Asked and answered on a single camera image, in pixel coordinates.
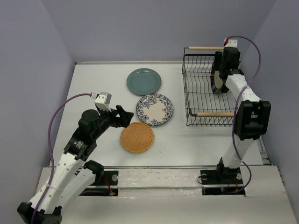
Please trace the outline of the small black striped plate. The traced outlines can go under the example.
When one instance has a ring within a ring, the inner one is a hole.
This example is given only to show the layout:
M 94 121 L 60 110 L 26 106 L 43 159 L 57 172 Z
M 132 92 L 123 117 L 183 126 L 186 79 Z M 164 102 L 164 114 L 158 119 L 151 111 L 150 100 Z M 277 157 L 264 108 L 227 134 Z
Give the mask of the small black striped plate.
M 220 78 L 219 71 L 212 70 L 210 82 L 211 89 L 214 94 L 227 93 L 229 91 L 229 89 L 224 84 L 223 80 Z

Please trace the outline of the blue floral plate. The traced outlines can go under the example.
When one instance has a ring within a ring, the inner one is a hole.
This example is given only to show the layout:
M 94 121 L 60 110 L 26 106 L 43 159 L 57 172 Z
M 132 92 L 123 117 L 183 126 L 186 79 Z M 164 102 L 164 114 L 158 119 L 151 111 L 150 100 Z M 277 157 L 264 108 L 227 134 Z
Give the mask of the blue floral plate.
M 135 111 L 141 122 L 149 126 L 160 126 L 171 119 L 174 107 L 165 95 L 153 93 L 141 97 Z

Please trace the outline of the teal plate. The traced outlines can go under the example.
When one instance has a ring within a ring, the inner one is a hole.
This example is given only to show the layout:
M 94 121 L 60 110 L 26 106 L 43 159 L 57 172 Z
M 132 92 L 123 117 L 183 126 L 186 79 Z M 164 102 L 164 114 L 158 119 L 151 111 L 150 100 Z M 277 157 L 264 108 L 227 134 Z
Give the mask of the teal plate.
M 156 71 L 149 68 L 139 68 L 128 75 L 126 84 L 133 94 L 145 96 L 156 93 L 162 84 L 162 80 Z

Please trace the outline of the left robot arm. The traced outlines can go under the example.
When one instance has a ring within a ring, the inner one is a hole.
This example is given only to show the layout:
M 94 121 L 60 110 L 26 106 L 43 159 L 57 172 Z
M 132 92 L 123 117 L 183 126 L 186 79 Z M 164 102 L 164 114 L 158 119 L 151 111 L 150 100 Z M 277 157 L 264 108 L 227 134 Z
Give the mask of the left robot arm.
M 104 167 L 88 159 L 97 146 L 96 140 L 109 127 L 128 127 L 133 115 L 120 105 L 109 111 L 84 111 L 47 182 L 29 202 L 17 208 L 22 220 L 27 224 L 61 223 L 69 204 L 88 186 L 103 180 Z

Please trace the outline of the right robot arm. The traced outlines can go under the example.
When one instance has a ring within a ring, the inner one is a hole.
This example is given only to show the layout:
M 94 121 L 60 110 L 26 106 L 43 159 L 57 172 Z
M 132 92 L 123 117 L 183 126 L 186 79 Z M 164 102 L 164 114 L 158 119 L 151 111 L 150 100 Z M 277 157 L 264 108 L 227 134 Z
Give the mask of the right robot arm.
M 250 88 L 239 68 L 240 52 L 226 46 L 213 64 L 213 91 L 231 91 L 235 98 L 232 124 L 232 144 L 217 164 L 215 178 L 226 183 L 237 176 L 242 159 L 253 141 L 267 131 L 271 104 L 261 100 Z

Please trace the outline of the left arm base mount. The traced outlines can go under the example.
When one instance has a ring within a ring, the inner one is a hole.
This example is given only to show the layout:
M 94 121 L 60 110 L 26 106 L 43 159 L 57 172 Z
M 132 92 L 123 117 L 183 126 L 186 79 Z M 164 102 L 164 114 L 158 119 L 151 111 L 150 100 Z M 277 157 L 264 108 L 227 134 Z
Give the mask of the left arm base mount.
M 94 183 L 80 196 L 118 196 L 118 174 L 116 170 L 104 171 L 103 176 L 96 176 Z

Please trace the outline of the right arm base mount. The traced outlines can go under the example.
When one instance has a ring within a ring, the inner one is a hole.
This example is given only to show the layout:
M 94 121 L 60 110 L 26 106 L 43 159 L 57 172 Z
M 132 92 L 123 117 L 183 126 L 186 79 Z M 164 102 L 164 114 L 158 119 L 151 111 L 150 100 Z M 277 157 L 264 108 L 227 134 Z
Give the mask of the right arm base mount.
M 204 196 L 245 195 L 240 168 L 226 168 L 222 160 L 214 169 L 201 170 L 197 182 Z

